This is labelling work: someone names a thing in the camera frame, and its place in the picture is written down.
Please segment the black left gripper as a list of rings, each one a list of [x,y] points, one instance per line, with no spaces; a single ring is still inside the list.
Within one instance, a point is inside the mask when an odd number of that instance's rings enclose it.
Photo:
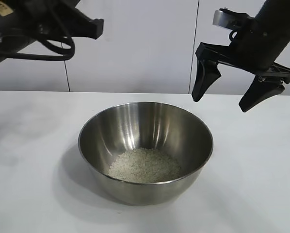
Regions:
[[[104,20],[91,19],[76,8],[78,0],[22,0],[21,9],[31,24],[46,27],[46,32],[62,35],[57,17],[72,37],[98,39],[103,34]]]

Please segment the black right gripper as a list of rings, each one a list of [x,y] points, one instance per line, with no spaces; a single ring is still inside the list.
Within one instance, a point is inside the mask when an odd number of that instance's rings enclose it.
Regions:
[[[255,18],[233,20],[230,44],[200,43],[196,56],[197,74],[192,90],[194,102],[201,100],[208,88],[221,77],[218,64],[245,70],[257,75],[239,102],[247,112],[262,101],[284,90],[283,82],[290,83],[290,68],[275,62],[290,41],[290,29],[271,32]]]

